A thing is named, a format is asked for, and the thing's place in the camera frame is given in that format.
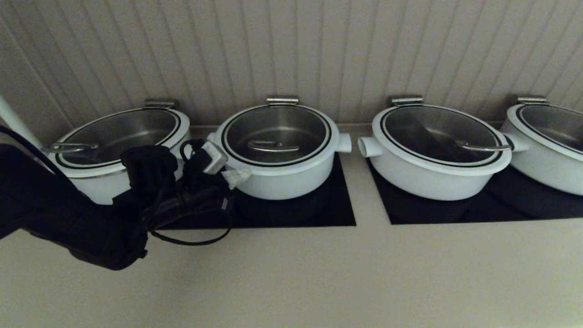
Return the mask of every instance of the beadboard wall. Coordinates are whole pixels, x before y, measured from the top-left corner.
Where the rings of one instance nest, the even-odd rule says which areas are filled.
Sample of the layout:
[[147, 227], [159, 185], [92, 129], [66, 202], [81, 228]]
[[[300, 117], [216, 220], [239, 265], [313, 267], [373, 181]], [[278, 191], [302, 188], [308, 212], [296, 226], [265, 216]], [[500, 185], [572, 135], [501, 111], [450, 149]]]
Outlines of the beadboard wall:
[[0, 92], [45, 141], [147, 97], [178, 99], [193, 124], [274, 94], [341, 123], [404, 93], [485, 120], [513, 93], [583, 109], [580, 0], [0, 0], [0, 13]]

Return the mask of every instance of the stainless steel lid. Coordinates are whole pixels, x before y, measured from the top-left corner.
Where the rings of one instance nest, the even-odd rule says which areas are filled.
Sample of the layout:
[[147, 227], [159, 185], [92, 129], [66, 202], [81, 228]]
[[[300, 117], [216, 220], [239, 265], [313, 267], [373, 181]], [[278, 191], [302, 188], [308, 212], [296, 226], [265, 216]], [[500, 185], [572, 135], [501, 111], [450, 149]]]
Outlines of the stainless steel lid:
[[452, 164], [495, 160], [494, 152], [473, 151], [460, 144], [497, 147], [496, 135], [469, 115], [436, 106], [401, 106], [381, 121], [385, 136], [414, 156]]
[[330, 126], [315, 111], [276, 104], [256, 107], [236, 116], [223, 130], [230, 156], [252, 165], [291, 165], [307, 160], [329, 143]]
[[548, 105], [527, 105], [517, 114], [521, 122], [541, 137], [583, 153], [583, 114]]
[[63, 166], [72, 163], [91, 168], [116, 163], [126, 149], [164, 143], [178, 130], [178, 122], [176, 114], [162, 109], [131, 110], [107, 116], [61, 141], [67, 144], [95, 144], [95, 149], [60, 153], [57, 161]]

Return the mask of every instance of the cooking pot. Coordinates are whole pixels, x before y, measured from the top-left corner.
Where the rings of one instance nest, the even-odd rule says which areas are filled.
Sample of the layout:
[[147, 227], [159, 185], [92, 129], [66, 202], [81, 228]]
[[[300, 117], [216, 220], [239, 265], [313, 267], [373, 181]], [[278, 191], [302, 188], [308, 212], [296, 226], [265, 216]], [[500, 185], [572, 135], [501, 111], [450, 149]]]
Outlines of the cooking pot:
[[583, 195], [583, 114], [525, 96], [501, 131], [514, 144], [511, 165], [549, 187]]
[[373, 120], [373, 136], [359, 150], [395, 186], [435, 200], [477, 194], [510, 162], [502, 133], [471, 115], [423, 103], [421, 96], [392, 99]]
[[[190, 139], [190, 121], [173, 109], [174, 102], [146, 102], [140, 109], [108, 115], [77, 129], [42, 150], [71, 182], [98, 204], [129, 189], [121, 153], [144, 145], [162, 145], [178, 158], [180, 144]], [[179, 160], [177, 178], [182, 174]]]
[[208, 136], [227, 154], [227, 168], [250, 174], [237, 188], [253, 197], [284, 200], [305, 195], [330, 175], [335, 152], [352, 150], [349, 134], [294, 97], [269, 98], [243, 110]]

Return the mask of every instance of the white pot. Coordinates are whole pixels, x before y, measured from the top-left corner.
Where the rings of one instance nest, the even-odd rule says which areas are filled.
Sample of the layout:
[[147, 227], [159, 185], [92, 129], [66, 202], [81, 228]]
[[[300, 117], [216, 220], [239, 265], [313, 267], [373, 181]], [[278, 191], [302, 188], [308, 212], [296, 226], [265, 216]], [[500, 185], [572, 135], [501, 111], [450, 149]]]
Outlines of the white pot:
[[[315, 114], [326, 128], [326, 141], [314, 151], [290, 162], [265, 163], [242, 158], [227, 142], [231, 122], [254, 110], [269, 110], [270, 106], [291, 106]], [[227, 154], [228, 169], [251, 173], [251, 177], [237, 188], [245, 194], [266, 200], [285, 200], [313, 191], [330, 175], [334, 153], [352, 150], [350, 135], [340, 134], [338, 127], [328, 116], [318, 110], [295, 104], [257, 106], [241, 111], [226, 120], [216, 132], [211, 133], [208, 140]]]
[[[486, 127], [498, 146], [508, 145], [504, 136], [482, 120], [453, 109], [430, 106], [451, 111]], [[359, 138], [359, 150], [370, 158], [374, 168], [390, 183], [417, 196], [435, 200], [461, 200], [477, 194], [492, 175], [504, 169], [511, 159], [510, 151], [491, 152], [484, 160], [455, 163], [424, 156], [407, 149], [384, 128], [384, 118], [399, 106], [388, 108], [373, 120], [373, 136]]]
[[[538, 131], [536, 126], [526, 122], [522, 111], [529, 106], [532, 104], [510, 107], [501, 128], [514, 144], [511, 165], [549, 187], [583, 196], [583, 153], [549, 138]], [[556, 111], [557, 114], [563, 111], [563, 114], [572, 115], [574, 121], [582, 121], [581, 113], [556, 106], [548, 106], [548, 109]], [[553, 121], [552, 113], [550, 114], [546, 120]]]
[[[151, 144], [155, 143], [170, 148], [172, 154], [178, 158], [178, 170], [175, 172], [175, 176], [177, 179], [180, 178], [182, 175], [182, 167], [184, 165], [179, 154], [180, 144], [191, 138], [189, 131], [190, 120], [185, 114], [173, 109], [133, 109], [115, 113], [74, 129], [62, 137], [58, 142], [71, 142], [71, 136], [83, 129], [88, 129], [90, 126], [96, 126], [97, 123], [103, 123], [105, 119], [111, 120], [112, 118], [121, 115], [132, 116], [132, 113], [140, 113], [140, 111], [156, 111], [162, 115], [172, 117], [168, 119], [169, 124], [173, 124], [173, 127], [169, 129], [168, 134], [159, 138], [159, 142], [153, 142]], [[137, 131], [139, 132], [141, 127], [136, 126], [134, 128], [138, 129]], [[108, 131], [106, 129], [106, 132], [114, 133], [119, 132], [119, 130], [121, 129], [110, 127], [110, 130]], [[85, 142], [99, 143], [99, 140], [87, 140]], [[85, 193], [97, 204], [111, 205], [113, 203], [112, 199], [115, 196], [129, 189], [128, 174], [120, 159], [114, 159], [99, 164], [80, 164], [67, 160], [67, 157], [64, 154], [50, 153], [48, 154], [48, 157], [65, 173], [67, 177], [71, 179], [71, 182], [81, 192]]]

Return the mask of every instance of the wire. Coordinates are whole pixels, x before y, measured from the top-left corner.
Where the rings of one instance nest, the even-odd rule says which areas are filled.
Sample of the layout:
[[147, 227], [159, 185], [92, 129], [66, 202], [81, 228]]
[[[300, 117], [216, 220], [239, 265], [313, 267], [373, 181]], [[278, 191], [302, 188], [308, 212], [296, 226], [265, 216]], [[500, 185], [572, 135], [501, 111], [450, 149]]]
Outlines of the wire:
[[152, 225], [150, 223], [151, 223], [152, 219], [154, 218], [154, 216], [156, 215], [156, 212], [158, 212], [160, 204], [162, 203], [162, 198], [164, 197], [166, 190], [168, 189], [168, 186], [170, 185], [171, 180], [173, 178], [174, 178], [174, 175], [169, 175], [166, 178], [166, 180], [163, 183], [163, 187], [160, 189], [160, 191], [158, 191], [158, 195], [156, 196], [156, 198], [154, 200], [154, 204], [152, 205], [152, 207], [150, 207], [150, 210], [148, 210], [147, 213], [143, 217], [143, 223], [144, 223], [146, 229], [152, 234], [152, 236], [157, 237], [157, 238], [159, 238], [163, 241], [169, 242], [169, 243], [173, 243], [173, 244], [177, 244], [177, 245], [184, 245], [184, 246], [210, 245], [212, 243], [216, 243], [219, 240], [225, 238], [229, 234], [229, 232], [231, 232], [231, 228], [233, 227], [233, 218], [231, 217], [231, 215], [229, 213], [226, 213], [224, 211], [221, 211], [221, 213], [227, 217], [227, 224], [228, 224], [227, 231], [225, 231], [222, 235], [218, 236], [217, 238], [203, 240], [201, 242], [186, 242], [184, 240], [174, 239], [174, 238], [171, 238], [168, 236], [164, 236], [164, 235], [158, 233], [156, 231], [156, 229], [154, 227], [152, 227]]
[[7, 134], [20, 145], [25, 147], [29, 152], [31, 152], [36, 158], [38, 158], [46, 167], [49, 168], [55, 175], [66, 180], [71, 187], [77, 189], [75, 185], [69, 180], [69, 178], [61, 171], [48, 157], [46, 157], [40, 150], [38, 150], [33, 144], [31, 144], [27, 139], [25, 139], [20, 134], [10, 130], [9, 128], [0, 125], [0, 132]]
[[187, 145], [190, 145], [192, 147], [192, 149], [194, 150], [194, 149], [200, 149], [204, 143], [205, 142], [202, 139], [191, 139], [191, 140], [184, 141], [180, 145], [180, 157], [182, 157], [182, 160], [184, 162], [186, 162], [188, 160], [188, 158], [186, 158], [186, 153], [184, 152], [184, 149], [186, 148]]

